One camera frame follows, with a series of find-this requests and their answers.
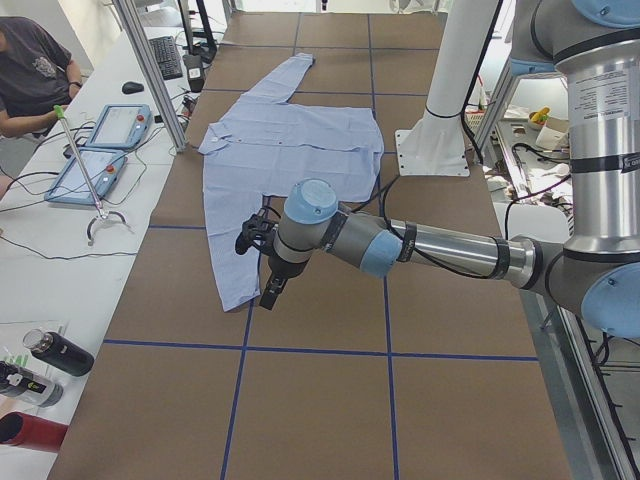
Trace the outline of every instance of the gray t-shirt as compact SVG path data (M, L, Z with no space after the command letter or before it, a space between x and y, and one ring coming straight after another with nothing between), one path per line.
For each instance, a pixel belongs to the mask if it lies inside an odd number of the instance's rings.
M8 44L0 52L0 111L23 117L69 104L71 53L28 18L0 17L0 30Z

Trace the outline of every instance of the blue joint cap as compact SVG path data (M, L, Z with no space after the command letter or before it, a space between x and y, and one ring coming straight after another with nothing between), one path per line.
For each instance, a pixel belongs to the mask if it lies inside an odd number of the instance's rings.
M587 290L580 310L590 325L616 337L640 337L640 263L603 275Z
M367 247L362 256L360 270L378 278L384 277L400 255L402 241L387 230L383 230Z
M556 67L551 62L531 62L528 60L511 59L511 75L534 75L536 73L553 73Z
M637 0L572 0L584 17L611 28L640 27L640 2Z
M296 183L284 202L284 213L303 225L317 225L338 211L338 197L331 185L318 178Z

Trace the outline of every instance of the bottle cap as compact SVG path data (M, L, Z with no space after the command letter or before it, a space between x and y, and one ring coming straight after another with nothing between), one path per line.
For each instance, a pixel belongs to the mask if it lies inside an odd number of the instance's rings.
M49 335L39 328L34 328L25 334L22 339L22 344L32 352L42 353L49 347L49 337Z
M7 385L9 380L7 377L16 372L16 368L7 362L0 362L0 385Z

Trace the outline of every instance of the dress shirt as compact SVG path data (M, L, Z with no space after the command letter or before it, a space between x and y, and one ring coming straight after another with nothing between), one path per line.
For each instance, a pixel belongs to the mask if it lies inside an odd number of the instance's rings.
M255 250L233 250L242 222L263 195L287 196L296 182L321 178L342 201L371 195L384 151L369 108L287 103L313 64L299 53L274 69L220 119L200 145L211 260L223 308L259 295Z

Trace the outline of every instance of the white desk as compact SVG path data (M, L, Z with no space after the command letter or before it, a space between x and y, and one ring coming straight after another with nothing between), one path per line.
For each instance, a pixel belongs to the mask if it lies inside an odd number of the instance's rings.
M176 29L147 29L148 36L173 35ZM126 81L145 84L145 91L123 95ZM186 75L166 82L169 96L188 89ZM181 97L175 99L178 106ZM66 111L71 127L88 120L96 120L105 104L146 103L156 115L152 96L133 50L125 34L118 39L105 60L87 80L78 96ZM158 125L152 124L150 131ZM61 131L57 125L49 136ZM33 156L22 173L51 170L60 171L66 163L62 149L68 141L64 135L46 142ZM86 253L116 251L137 252L149 224L173 162L173 144L166 129L138 154L148 169L130 197L118 206L105 205L124 214L127 226L114 222L110 226L94 227L95 243L87 245L86 228L95 216L93 207L61 207L40 203L13 211L0 212L3 236L28 245L46 255L73 256ZM107 199L120 201L134 185L142 165L135 155L128 162ZM47 190L53 178L34 176L25 184L37 192ZM13 187L0 202L0 211L42 200L21 187ZM94 355L98 352L112 314L124 287L135 257L83 258L73 261L44 260L24 249L0 241L0 292L2 317L0 322L28 322L56 320L66 323L65 336ZM52 407L41 408L38 415L68 424L86 383L86 376L75 378L50 369L51 378L60 383L65 393ZM14 447L0 447L2 478L39 480L47 477L55 454Z

